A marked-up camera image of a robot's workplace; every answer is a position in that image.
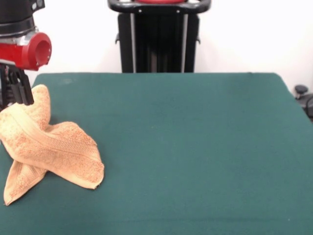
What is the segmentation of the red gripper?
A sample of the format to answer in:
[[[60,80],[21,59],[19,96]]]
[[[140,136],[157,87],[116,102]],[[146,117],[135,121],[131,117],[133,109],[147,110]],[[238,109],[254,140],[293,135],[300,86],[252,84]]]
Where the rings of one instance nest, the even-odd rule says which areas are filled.
[[[11,89],[18,104],[34,103],[29,78],[24,70],[38,71],[49,63],[51,53],[51,40],[42,32],[30,32],[18,38],[0,40],[0,62],[21,69],[18,73],[10,72]]]

